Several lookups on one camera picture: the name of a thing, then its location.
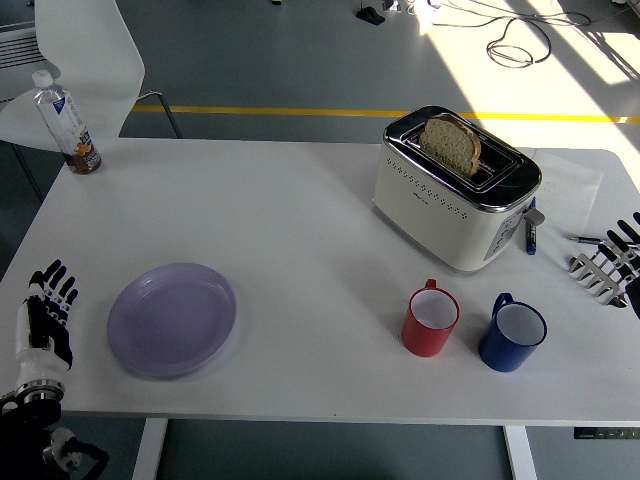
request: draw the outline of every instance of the white toaster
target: white toaster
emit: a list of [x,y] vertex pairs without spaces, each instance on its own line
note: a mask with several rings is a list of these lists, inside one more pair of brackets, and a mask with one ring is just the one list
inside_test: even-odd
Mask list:
[[[425,153],[425,122],[449,114],[481,143],[480,169],[464,178]],[[518,150],[442,107],[428,106],[384,131],[373,201],[395,225],[457,270],[487,265],[508,245],[542,181],[540,168]]]

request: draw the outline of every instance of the slice of bread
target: slice of bread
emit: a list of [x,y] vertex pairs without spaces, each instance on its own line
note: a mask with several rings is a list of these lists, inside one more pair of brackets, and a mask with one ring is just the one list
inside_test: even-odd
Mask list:
[[427,120],[420,134],[420,148],[465,178],[480,168],[480,140],[452,115],[436,115]]

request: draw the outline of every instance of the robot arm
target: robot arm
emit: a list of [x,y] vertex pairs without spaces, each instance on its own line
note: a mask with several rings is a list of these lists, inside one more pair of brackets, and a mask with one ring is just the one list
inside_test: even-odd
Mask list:
[[0,398],[0,409],[17,405],[0,416],[0,465],[3,475],[9,473],[7,478],[68,479],[87,455],[96,464],[84,480],[95,480],[109,461],[106,452],[80,442],[64,427],[45,430],[60,419],[62,380],[73,362],[67,320],[78,291],[73,277],[63,281],[66,274],[60,260],[44,273],[35,272],[18,309],[20,376],[15,391]]

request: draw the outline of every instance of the floor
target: floor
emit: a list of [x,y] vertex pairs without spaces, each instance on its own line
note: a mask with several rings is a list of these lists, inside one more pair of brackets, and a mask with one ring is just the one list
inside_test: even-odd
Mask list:
[[[188,138],[380,143],[393,118],[436,104],[514,146],[609,150],[640,186],[640,17],[609,0],[487,0],[510,11],[574,11],[598,20],[581,28],[541,25],[552,54],[525,68],[487,55],[506,20],[481,28],[428,26],[488,20],[452,4],[505,14],[470,0],[444,2],[449,6],[421,22],[387,12],[378,27],[355,18],[359,0],[283,0],[280,7],[268,0],[117,3],[145,62],[143,87],[165,93]],[[3,6],[0,24],[29,20],[25,4]],[[380,12],[379,4],[364,2]],[[404,10],[406,2],[400,4]],[[509,27],[505,43],[520,49],[499,52],[522,59],[547,53],[544,36],[523,22]],[[172,131],[148,100],[121,134]],[[47,191],[62,159],[24,153]],[[1,274],[38,202],[1,142],[0,158]],[[131,476],[142,420],[63,423],[111,453],[115,461],[101,478]],[[527,430],[540,479],[635,478],[640,469],[640,444],[633,441],[576,441],[570,426]],[[158,478],[193,477],[500,479],[511,472],[499,427],[171,421]]]

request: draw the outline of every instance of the bread crust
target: bread crust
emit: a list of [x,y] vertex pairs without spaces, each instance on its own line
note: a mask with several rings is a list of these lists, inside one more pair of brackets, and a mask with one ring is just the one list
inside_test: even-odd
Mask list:
[[436,115],[430,118],[429,120],[427,120],[425,122],[424,130],[420,134],[420,147],[425,152],[429,153],[430,155],[433,155],[432,151],[430,151],[430,148],[429,148],[429,142],[430,142],[429,129],[430,129],[430,123],[431,123],[431,126],[433,126],[434,122],[437,123],[437,121],[449,122],[453,124],[456,128],[458,128],[466,136],[466,138],[468,138],[469,141],[471,142],[472,153],[465,159],[467,168],[465,168],[464,171],[461,171],[459,168],[455,168],[455,165],[453,165],[452,162],[449,160],[449,158],[447,158],[446,154],[443,154],[440,156],[434,155],[434,157],[436,158],[436,160],[440,160],[446,163],[447,165],[449,165],[451,168],[454,168],[458,173],[460,173],[464,177],[469,178],[473,176],[480,168],[479,159],[480,159],[480,151],[482,148],[480,139],[469,127],[467,127],[464,123],[462,123],[453,115],[444,113],[444,114]]

